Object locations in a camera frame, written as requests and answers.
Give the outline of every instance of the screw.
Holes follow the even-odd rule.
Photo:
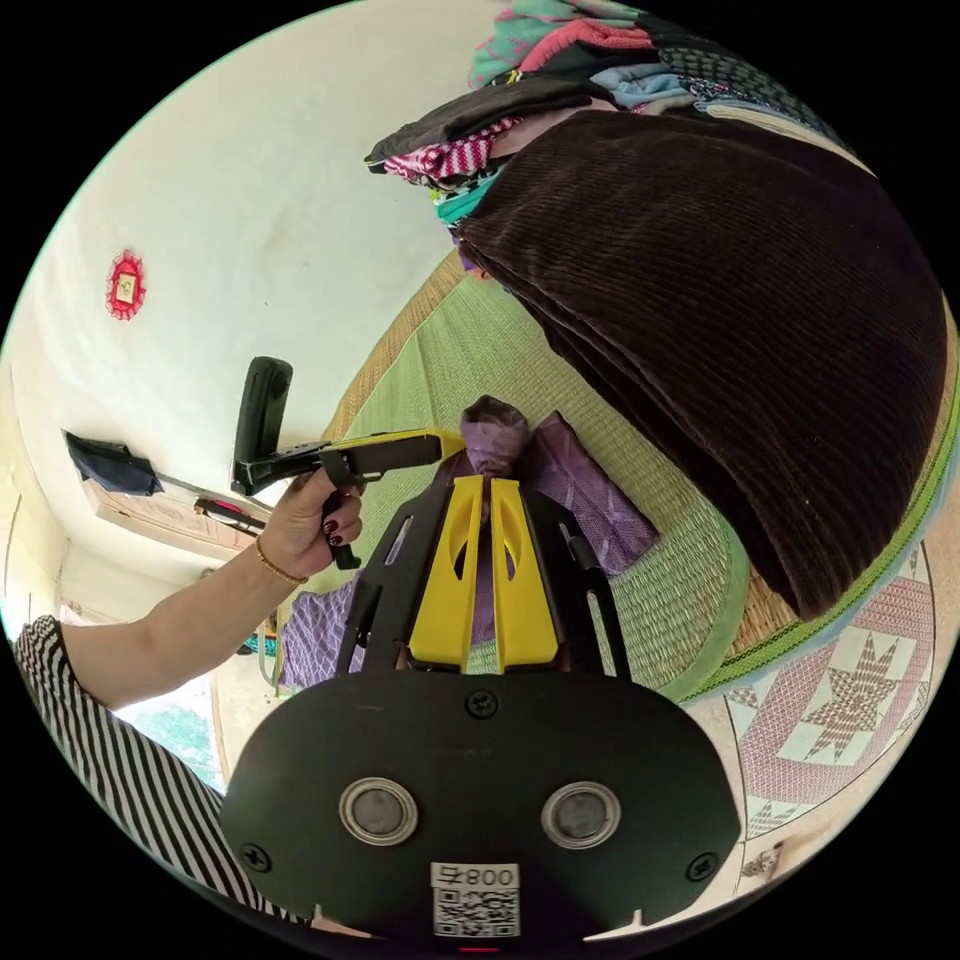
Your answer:
[[[240,848],[243,862],[255,873],[269,873],[272,867],[270,858],[255,843],[245,843]]]
[[[693,863],[687,867],[687,879],[694,883],[702,883],[716,873],[720,860],[715,853],[701,853]]]
[[[476,720],[492,717],[500,707],[497,698],[487,690],[475,690],[467,697],[467,713]]]

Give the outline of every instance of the red wall decoration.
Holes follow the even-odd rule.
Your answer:
[[[147,288],[143,261],[131,250],[114,257],[107,278],[107,310],[117,320],[131,320],[143,306]]]

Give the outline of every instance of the black device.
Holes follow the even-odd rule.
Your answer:
[[[224,833],[295,914],[431,950],[549,951],[684,910],[737,842],[710,739],[631,681],[575,517],[512,481],[489,495],[499,672],[464,672],[484,496],[465,477],[397,511],[337,675],[244,748]]]
[[[343,503],[342,492],[362,488],[389,470],[444,460],[463,449],[463,441],[446,430],[405,430],[356,440],[318,441],[278,449],[283,413],[293,381],[285,360],[254,357],[247,368],[233,446],[230,489],[254,497],[277,483],[321,467],[337,486],[324,504],[327,517]],[[331,547],[341,570],[355,570],[360,560],[349,545]]]

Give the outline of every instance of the black grip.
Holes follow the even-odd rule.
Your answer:
[[[326,520],[327,517],[333,513],[335,510],[339,510],[343,506],[343,494],[339,490],[335,490],[333,493],[327,497],[327,502],[323,505],[323,514],[322,519]],[[336,563],[338,570],[357,570],[360,567],[360,558],[357,557],[353,550],[350,548],[350,544],[344,543],[339,547],[330,545],[330,552],[333,554],[333,562]]]

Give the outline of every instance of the woman's arm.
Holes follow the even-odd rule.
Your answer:
[[[328,567],[330,543],[337,538],[350,543],[360,533],[356,493],[326,521],[321,519],[334,489],[322,470],[298,478],[260,537],[270,564],[292,579]],[[64,646],[84,690],[117,709],[169,693],[219,666],[295,586],[251,546],[211,576],[157,604],[142,620],[97,627],[64,624]]]

